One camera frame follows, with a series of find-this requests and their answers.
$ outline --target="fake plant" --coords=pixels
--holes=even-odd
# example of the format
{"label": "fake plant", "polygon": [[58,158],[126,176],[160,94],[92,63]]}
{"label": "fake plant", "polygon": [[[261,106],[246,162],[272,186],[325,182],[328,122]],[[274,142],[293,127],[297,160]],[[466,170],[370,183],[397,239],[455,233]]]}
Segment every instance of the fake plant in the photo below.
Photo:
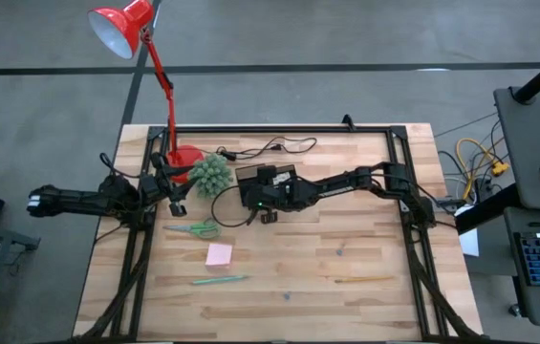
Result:
{"label": "fake plant", "polygon": [[233,181],[231,170],[227,167],[227,159],[216,154],[209,154],[202,161],[196,161],[195,167],[189,171],[189,179],[195,182],[198,195],[203,198],[214,198]]}

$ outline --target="wooden table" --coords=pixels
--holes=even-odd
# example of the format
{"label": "wooden table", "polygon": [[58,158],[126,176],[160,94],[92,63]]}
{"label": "wooden table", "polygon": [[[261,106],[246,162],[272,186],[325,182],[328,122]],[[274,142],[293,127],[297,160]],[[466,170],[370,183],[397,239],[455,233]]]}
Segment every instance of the wooden table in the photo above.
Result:
{"label": "wooden table", "polygon": [[[418,182],[435,196],[446,194],[431,126],[406,124]],[[147,125],[126,125],[116,167],[138,174]],[[264,146],[267,134],[180,134],[179,144],[213,151],[218,146],[244,150]],[[386,138],[379,134],[287,134],[314,136],[317,146],[306,154],[266,152],[252,161],[229,165],[294,163],[297,174],[315,180],[358,165],[388,161]],[[219,202],[217,214],[235,223],[248,216],[237,189]],[[398,208],[367,192],[352,192],[320,201],[299,213],[279,213],[279,223],[224,228],[219,243],[233,245],[227,274],[249,279],[191,286],[216,275],[205,269],[208,242],[166,231],[167,224],[199,222],[209,215],[209,200],[192,190],[184,205],[186,218],[174,219],[160,204],[146,278],[139,340],[388,340],[420,339],[412,286],[404,252]],[[447,216],[438,215],[444,221]],[[102,219],[97,235],[117,226]],[[437,226],[430,241],[440,286],[467,325],[482,328],[456,230]],[[89,267],[74,334],[84,333],[116,294],[127,230],[97,243]],[[336,254],[342,248],[341,256]],[[342,283],[336,278],[391,276],[373,282]],[[426,308],[432,329],[433,309]],[[126,305],[125,314],[129,313]],[[127,315],[123,319],[128,323]]]}

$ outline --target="black robotic arm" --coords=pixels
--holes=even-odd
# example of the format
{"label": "black robotic arm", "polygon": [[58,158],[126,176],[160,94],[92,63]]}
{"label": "black robotic arm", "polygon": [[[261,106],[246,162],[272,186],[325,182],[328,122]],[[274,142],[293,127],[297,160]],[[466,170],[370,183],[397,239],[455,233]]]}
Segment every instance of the black robotic arm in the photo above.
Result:
{"label": "black robotic arm", "polygon": [[[433,204],[420,197],[416,186],[409,182],[405,165],[381,162],[361,166],[353,171],[311,182],[296,175],[293,165],[276,167],[256,165],[236,171],[242,205],[252,211],[251,218],[260,210],[265,224],[277,221],[275,210],[300,211],[318,201],[355,190],[372,192],[382,199],[398,200],[408,207],[415,226],[433,226]],[[373,177],[383,177],[383,188]]]}
{"label": "black robotic arm", "polygon": [[107,176],[97,191],[64,190],[49,184],[30,193],[27,210],[34,217],[74,213],[109,216],[131,225],[141,219],[146,208],[167,198],[173,216],[186,215],[180,201],[184,200],[195,180],[175,185],[170,177],[186,173],[193,166],[171,167],[159,153],[153,153],[150,159],[157,174],[141,175],[139,189],[116,173]]}

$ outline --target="green scissors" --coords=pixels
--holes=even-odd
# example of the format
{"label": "green scissors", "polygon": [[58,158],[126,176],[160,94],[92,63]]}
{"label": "green scissors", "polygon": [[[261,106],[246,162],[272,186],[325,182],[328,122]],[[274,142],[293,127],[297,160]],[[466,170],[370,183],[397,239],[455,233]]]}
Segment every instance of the green scissors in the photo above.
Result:
{"label": "green scissors", "polygon": [[221,235],[221,228],[212,219],[206,219],[202,223],[187,226],[163,226],[163,229],[187,232],[205,240],[214,239]]}

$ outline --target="red desk lamp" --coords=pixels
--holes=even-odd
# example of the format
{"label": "red desk lamp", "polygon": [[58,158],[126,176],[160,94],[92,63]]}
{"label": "red desk lamp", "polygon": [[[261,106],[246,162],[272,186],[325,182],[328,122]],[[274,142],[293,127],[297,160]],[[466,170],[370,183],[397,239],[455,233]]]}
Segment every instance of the red desk lamp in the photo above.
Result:
{"label": "red desk lamp", "polygon": [[[139,35],[148,49],[155,65],[168,105],[168,127],[170,130],[170,150],[167,159],[172,166],[189,166],[203,160],[202,152],[194,146],[176,145],[176,123],[174,119],[174,85],[163,71],[162,63],[151,39],[147,25],[153,20],[153,7],[146,0],[134,0],[124,9],[96,8],[88,13],[89,23],[99,39],[115,54],[122,58],[132,58],[138,49]],[[176,183],[186,183],[187,174],[174,177]]]}

